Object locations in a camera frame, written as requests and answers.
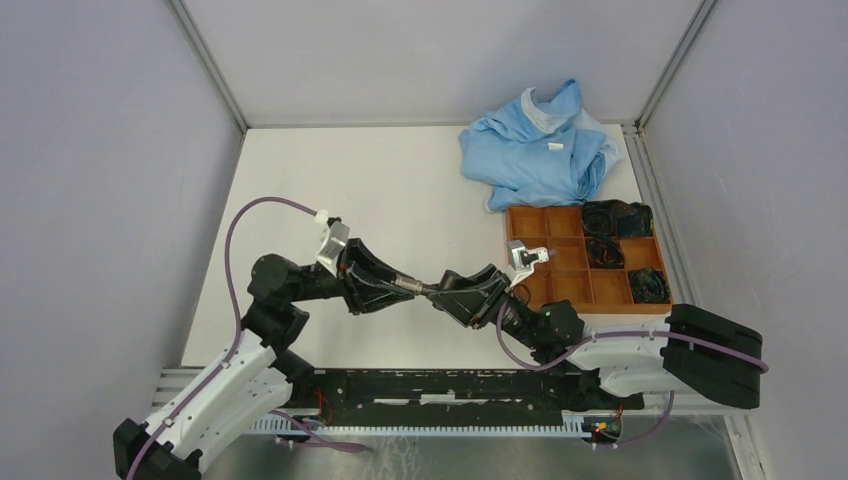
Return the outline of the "small grey faucet fitting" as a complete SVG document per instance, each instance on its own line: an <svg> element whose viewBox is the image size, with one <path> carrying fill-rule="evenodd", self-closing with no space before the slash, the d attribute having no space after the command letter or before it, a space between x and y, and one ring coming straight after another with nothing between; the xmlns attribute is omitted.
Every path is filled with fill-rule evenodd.
<svg viewBox="0 0 848 480"><path fill-rule="evenodd" d="M420 280L407 277L396 277L393 284L398 288L412 292L415 295L422 295L424 292L424 284Z"/></svg>

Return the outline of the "dark metal faucet tee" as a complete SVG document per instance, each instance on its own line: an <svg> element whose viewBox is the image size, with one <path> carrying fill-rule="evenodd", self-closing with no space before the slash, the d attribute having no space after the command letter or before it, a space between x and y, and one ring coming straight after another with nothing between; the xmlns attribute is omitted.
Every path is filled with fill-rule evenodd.
<svg viewBox="0 0 848 480"><path fill-rule="evenodd" d="M423 289L425 298L434 306L445 307L456 300L458 292L464 285L465 277L454 270L446 270L441 279Z"/></svg>

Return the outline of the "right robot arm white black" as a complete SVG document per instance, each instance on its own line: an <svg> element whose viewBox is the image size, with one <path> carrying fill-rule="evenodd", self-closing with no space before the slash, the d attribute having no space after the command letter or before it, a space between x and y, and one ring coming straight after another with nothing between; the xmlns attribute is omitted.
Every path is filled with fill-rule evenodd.
<svg viewBox="0 0 848 480"><path fill-rule="evenodd" d="M769 367L756 331L690 304L674 305L660 320L592 328L567 300L533 310L514 296L533 273L531 267L492 265L471 277L448 270L424 295L461 325L493 325L498 343L511 337L526 347L529 359L502 348L522 369L584 374L577 392L591 408L661 391L694 391L735 409L760 407L761 378Z"/></svg>

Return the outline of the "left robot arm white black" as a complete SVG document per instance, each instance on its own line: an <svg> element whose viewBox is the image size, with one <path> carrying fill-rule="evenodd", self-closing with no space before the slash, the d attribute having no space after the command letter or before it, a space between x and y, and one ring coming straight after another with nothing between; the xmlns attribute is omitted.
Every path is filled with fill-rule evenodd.
<svg viewBox="0 0 848 480"><path fill-rule="evenodd" d="M290 349L309 319L299 302L340 297L351 313L364 314L433 290L377 259L358 239L322 246L312 265L261 257L248 285L252 303L235 313L231 344L146 420L127 419L116 428L117 475L200 479L256 420L285 403L307 404L314 368Z"/></svg>

